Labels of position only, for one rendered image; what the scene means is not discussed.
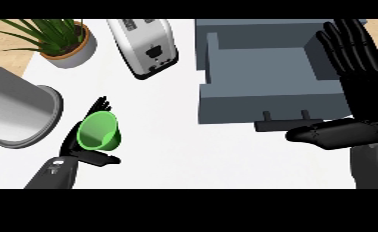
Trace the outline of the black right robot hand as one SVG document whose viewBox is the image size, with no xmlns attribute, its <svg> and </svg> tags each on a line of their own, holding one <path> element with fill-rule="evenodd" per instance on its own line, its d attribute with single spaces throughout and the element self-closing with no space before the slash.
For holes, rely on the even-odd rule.
<svg viewBox="0 0 378 232">
<path fill-rule="evenodd" d="M 358 19 L 335 19 L 316 32 L 340 76 L 352 118 L 291 129 L 287 140 L 325 150 L 378 143 L 378 47 Z"/>
</svg>

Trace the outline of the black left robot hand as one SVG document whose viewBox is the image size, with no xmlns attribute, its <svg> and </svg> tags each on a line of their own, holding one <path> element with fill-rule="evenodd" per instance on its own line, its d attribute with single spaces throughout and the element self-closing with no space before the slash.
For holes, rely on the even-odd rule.
<svg viewBox="0 0 378 232">
<path fill-rule="evenodd" d="M 107 100 L 107 97 L 99 97 L 95 104 L 92 105 L 89 112 L 86 114 L 86 117 L 89 117 L 95 112 L 98 111 L 109 111 L 111 110 L 111 104 Z M 59 156 L 70 156 L 75 157 L 81 162 L 95 165 L 98 167 L 104 167 L 108 164 L 120 164 L 121 159 L 112 155 L 108 155 L 99 151 L 95 150 L 86 150 L 78 142 L 77 142 L 77 131 L 80 128 L 81 122 L 77 122 L 74 125 L 59 151 Z"/>
</svg>

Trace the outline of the green cup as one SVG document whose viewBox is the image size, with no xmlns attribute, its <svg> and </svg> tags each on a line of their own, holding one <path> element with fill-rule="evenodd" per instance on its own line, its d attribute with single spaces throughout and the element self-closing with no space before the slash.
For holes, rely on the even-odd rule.
<svg viewBox="0 0 378 232">
<path fill-rule="evenodd" d="M 83 120 L 77 131 L 83 149 L 112 151 L 121 143 L 118 120 L 109 111 L 98 111 Z"/>
</svg>

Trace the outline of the grey open drawer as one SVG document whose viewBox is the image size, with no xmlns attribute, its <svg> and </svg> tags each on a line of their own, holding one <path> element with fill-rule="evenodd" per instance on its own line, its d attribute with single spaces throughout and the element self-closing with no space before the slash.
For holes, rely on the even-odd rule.
<svg viewBox="0 0 378 232">
<path fill-rule="evenodd" d="M 264 112 L 276 120 L 294 120 L 303 111 L 315 119 L 350 115 L 340 82 L 316 77 L 304 50 L 223 49 L 219 35 L 210 33 L 198 122 L 248 123 L 260 121 Z"/>
</svg>

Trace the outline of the grey metal pot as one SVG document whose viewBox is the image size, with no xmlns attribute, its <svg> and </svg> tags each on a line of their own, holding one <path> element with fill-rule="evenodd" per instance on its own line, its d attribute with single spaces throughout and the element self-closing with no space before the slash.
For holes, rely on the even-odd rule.
<svg viewBox="0 0 378 232">
<path fill-rule="evenodd" d="M 0 146 L 21 149 L 52 132 L 64 111 L 61 93 L 0 67 Z"/>
</svg>

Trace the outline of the grey cabinet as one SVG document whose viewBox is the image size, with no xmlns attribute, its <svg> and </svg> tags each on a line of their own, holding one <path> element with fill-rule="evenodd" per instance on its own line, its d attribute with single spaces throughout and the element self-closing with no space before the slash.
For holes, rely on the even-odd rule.
<svg viewBox="0 0 378 232">
<path fill-rule="evenodd" d="M 207 35 L 222 49 L 300 48 L 332 19 L 197 19 L 197 69 L 205 69 Z"/>
</svg>

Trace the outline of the silver toaster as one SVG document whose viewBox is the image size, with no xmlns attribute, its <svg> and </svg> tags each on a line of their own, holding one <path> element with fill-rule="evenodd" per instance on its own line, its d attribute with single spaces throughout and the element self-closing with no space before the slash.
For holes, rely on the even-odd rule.
<svg viewBox="0 0 378 232">
<path fill-rule="evenodd" d="M 179 61 L 166 19 L 108 19 L 117 47 L 135 77 L 145 80 Z"/>
</svg>

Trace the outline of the potted green plant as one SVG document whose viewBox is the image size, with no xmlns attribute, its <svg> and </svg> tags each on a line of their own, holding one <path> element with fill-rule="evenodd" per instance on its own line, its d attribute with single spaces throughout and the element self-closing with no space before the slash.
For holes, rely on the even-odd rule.
<svg viewBox="0 0 378 232">
<path fill-rule="evenodd" d="M 74 19 L 11 19 L 2 22 L 25 33 L 25 36 L 0 30 L 34 45 L 34 48 L 13 48 L 13 51 L 39 52 L 44 59 L 62 69 L 75 68 L 92 58 L 98 41 L 83 21 Z"/>
</svg>

